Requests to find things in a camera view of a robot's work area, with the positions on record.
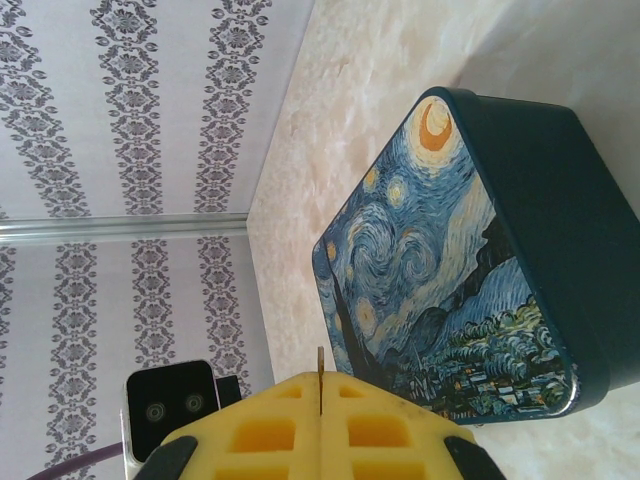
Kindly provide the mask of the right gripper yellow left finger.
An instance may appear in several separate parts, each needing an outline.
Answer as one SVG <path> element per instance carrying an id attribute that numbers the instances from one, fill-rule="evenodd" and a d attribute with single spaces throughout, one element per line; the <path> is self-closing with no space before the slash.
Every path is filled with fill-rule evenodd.
<path id="1" fill-rule="evenodd" d="M 182 426 L 147 460 L 149 479 L 317 479 L 318 374 L 298 374 Z"/>

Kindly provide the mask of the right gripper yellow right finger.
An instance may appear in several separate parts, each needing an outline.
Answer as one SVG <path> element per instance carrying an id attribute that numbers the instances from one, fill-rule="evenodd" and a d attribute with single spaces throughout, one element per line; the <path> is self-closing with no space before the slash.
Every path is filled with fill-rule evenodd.
<path id="1" fill-rule="evenodd" d="M 322 479 L 493 479 L 472 432 L 346 374 L 323 376 Z"/>

